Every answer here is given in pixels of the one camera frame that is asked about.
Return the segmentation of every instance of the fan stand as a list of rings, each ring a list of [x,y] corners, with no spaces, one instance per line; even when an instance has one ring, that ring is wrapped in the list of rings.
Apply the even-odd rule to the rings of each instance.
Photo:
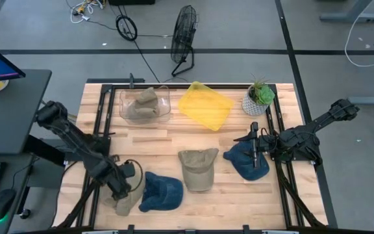
[[[186,68],[182,71],[179,71],[179,72],[176,72],[177,69],[179,69],[180,65],[183,63],[183,62],[187,62],[186,59],[182,60],[179,62],[179,64],[174,68],[173,72],[171,73],[173,75],[173,77],[177,76],[178,74],[181,74],[183,72],[187,72],[188,70],[192,69],[194,67],[194,50],[193,50],[193,47],[189,47],[189,50],[192,52],[192,65],[189,67],[189,68]]]

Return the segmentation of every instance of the computer mouse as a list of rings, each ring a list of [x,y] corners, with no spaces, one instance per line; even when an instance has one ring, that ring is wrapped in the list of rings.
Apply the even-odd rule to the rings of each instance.
[[[4,218],[10,210],[15,197],[16,191],[12,189],[5,189],[0,192],[0,219]]]

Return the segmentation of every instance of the white plant pot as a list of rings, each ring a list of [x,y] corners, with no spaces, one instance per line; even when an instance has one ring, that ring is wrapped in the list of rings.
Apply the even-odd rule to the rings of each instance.
[[[250,86],[247,89],[247,92],[245,93],[245,97],[243,98],[243,101],[242,101],[242,109],[246,114],[250,116],[258,116],[258,115],[264,114],[266,109],[269,107],[269,105],[261,105],[261,104],[255,103],[251,99],[251,97],[249,97],[249,91],[251,90],[251,87],[252,86]]]

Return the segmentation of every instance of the green light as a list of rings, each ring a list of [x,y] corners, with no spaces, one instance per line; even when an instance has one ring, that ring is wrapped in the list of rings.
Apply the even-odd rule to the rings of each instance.
[[[3,223],[8,218],[8,213],[4,216],[4,218],[0,219],[0,223]]]

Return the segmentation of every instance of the blue baseball cap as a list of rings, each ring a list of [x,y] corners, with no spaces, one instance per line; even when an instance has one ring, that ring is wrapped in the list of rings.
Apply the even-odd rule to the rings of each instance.
[[[176,209],[181,204],[182,194],[182,183],[178,179],[146,172],[140,211]]]
[[[223,153],[223,158],[232,162],[233,167],[246,180],[257,180],[269,172],[269,164],[265,156],[259,153],[260,168],[256,170],[253,167],[253,158],[246,153],[252,150],[251,141],[239,142],[231,150]]]

